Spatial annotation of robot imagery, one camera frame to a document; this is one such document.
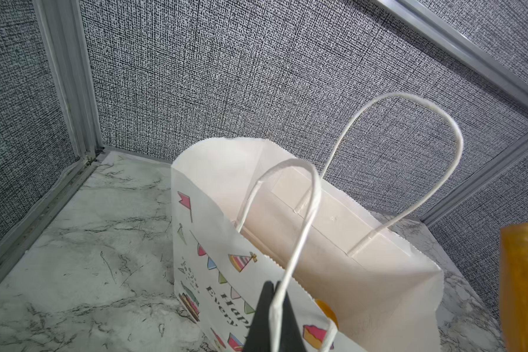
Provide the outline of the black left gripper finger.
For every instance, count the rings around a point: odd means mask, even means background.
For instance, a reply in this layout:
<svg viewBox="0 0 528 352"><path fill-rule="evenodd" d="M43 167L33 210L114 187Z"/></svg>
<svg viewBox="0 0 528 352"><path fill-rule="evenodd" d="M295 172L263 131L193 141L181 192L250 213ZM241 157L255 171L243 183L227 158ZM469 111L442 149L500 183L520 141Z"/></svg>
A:
<svg viewBox="0 0 528 352"><path fill-rule="evenodd" d="M271 323L269 315L272 312L272 302L276 293L276 286L272 281L263 284L255 316L252 320L244 352L271 351ZM282 305L282 323L280 329L280 352L305 352L304 341L300 335L296 316L290 302L289 295L285 295Z"/></svg>

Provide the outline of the white paper gift bag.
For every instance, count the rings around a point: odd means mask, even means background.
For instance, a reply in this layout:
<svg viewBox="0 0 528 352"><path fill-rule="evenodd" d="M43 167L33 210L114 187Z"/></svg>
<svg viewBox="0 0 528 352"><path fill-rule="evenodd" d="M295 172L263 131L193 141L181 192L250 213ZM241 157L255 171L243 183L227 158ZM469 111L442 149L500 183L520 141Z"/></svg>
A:
<svg viewBox="0 0 528 352"><path fill-rule="evenodd" d="M306 351L439 351L443 271L324 176L267 139L183 151L171 166L180 303L218 351L243 351L267 281L271 351L286 294Z"/></svg>

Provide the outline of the striped croissant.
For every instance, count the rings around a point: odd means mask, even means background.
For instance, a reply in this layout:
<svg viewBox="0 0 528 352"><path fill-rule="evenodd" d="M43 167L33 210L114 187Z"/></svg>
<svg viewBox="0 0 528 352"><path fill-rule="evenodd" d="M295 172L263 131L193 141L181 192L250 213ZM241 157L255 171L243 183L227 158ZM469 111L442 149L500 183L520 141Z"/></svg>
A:
<svg viewBox="0 0 528 352"><path fill-rule="evenodd" d="M528 351L528 223L500 230L500 323L508 351Z"/></svg>

